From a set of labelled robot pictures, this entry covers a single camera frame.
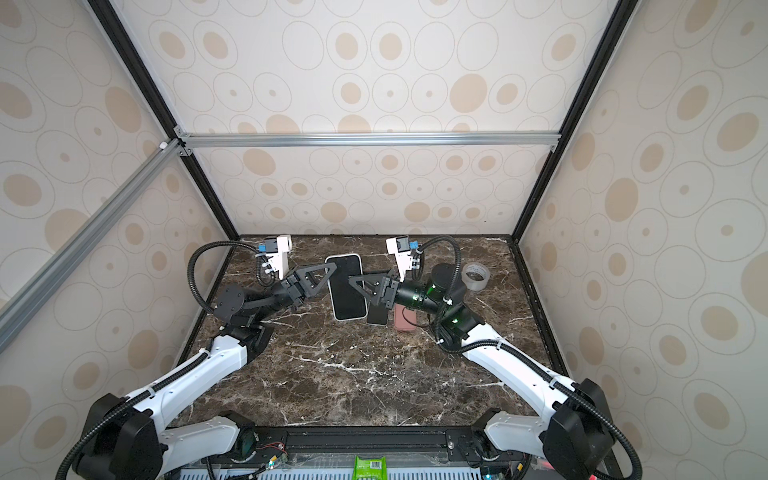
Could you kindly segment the black smartphone without case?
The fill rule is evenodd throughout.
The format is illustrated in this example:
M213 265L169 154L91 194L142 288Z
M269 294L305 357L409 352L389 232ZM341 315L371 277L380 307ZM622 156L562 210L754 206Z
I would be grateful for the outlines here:
M390 310L382 305L368 305L366 322L370 325L386 326L389 322Z

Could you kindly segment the phone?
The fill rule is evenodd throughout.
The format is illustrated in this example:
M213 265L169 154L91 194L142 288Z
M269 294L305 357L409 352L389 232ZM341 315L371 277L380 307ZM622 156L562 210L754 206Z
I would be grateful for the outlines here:
M402 305L396 305L394 309L394 329L399 332L410 332L418 328L416 313L406 309Z

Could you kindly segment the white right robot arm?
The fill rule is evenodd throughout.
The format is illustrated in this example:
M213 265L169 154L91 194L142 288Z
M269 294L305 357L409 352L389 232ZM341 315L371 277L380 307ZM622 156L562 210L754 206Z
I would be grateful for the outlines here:
M591 479L612 450L616 436L597 386L578 384L513 346L464 302L461 270L442 263L423 283L398 274L343 277L371 306L402 306L431 315L437 345L492 373L534 411L531 416L489 410L478 422L479 452L492 459L515 451L545 459L565 479Z

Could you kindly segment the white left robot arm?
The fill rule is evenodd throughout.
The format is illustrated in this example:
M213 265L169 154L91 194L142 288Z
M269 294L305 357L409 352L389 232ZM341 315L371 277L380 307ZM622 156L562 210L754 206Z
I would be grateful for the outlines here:
M266 321L317 296L337 267L299 267L267 292L229 285L212 305L223 323L209 346L161 378L123 397L106 394L88 412L80 439L55 476L84 479L156 479L198 458L233 449L247 421L219 416L190 427L170 423L197 398L266 349Z

